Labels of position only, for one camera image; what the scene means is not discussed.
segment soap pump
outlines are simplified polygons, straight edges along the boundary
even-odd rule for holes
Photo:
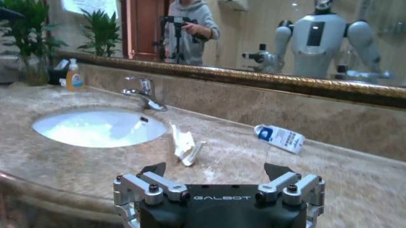
[[[71,59],[70,71],[66,77],[66,88],[70,91],[84,90],[84,77],[80,75],[75,58]]]

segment chrome faucet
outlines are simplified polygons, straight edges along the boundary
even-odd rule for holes
[[[131,81],[137,78],[127,77],[126,79],[129,81]],[[143,101],[145,108],[153,109],[159,112],[166,112],[167,107],[163,104],[161,104],[155,99],[154,82],[146,78],[139,78],[139,84],[141,84],[142,90],[125,88],[122,90],[122,94],[131,96],[131,97],[141,98]]]

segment gray hoodie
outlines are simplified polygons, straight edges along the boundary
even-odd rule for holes
[[[170,6],[170,16],[182,16],[189,17],[191,20],[198,20],[198,24],[203,25],[205,27],[213,29],[214,36],[213,39],[219,39],[221,37],[221,30],[219,27],[213,19],[213,15],[206,4],[205,0],[195,0],[187,7],[181,5],[181,0],[175,0]],[[182,31],[182,38],[181,38],[181,53],[185,55],[185,64],[191,65],[202,65],[203,60],[203,50],[205,50],[205,42],[199,40],[199,43],[193,42],[193,36],[186,32]],[[177,50],[177,37],[175,37],[175,26],[171,23],[167,23],[166,30],[165,30],[165,45],[170,51],[170,55]]]

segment gold mirror frame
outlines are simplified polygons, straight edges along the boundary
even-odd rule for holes
[[[62,58],[76,58],[79,62],[139,72],[179,76],[235,85],[253,86],[361,102],[370,105],[406,108],[406,88],[354,83],[340,80],[321,80],[306,77],[273,75],[215,67],[177,65],[159,62],[98,57],[75,52],[59,52]]]

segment screw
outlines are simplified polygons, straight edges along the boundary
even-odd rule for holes
[[[159,186],[158,184],[150,184],[149,190],[151,193],[155,193],[159,191]]]
[[[287,186],[287,191],[290,191],[290,192],[297,192],[297,191],[298,191],[298,186],[295,186],[294,184],[290,184],[290,185]]]
[[[255,194],[255,200],[257,200],[257,203],[259,203],[259,204],[266,203],[267,198],[262,192],[258,192]]]
[[[183,192],[182,195],[181,195],[181,202],[189,201],[190,198],[191,198],[191,194],[187,191]]]

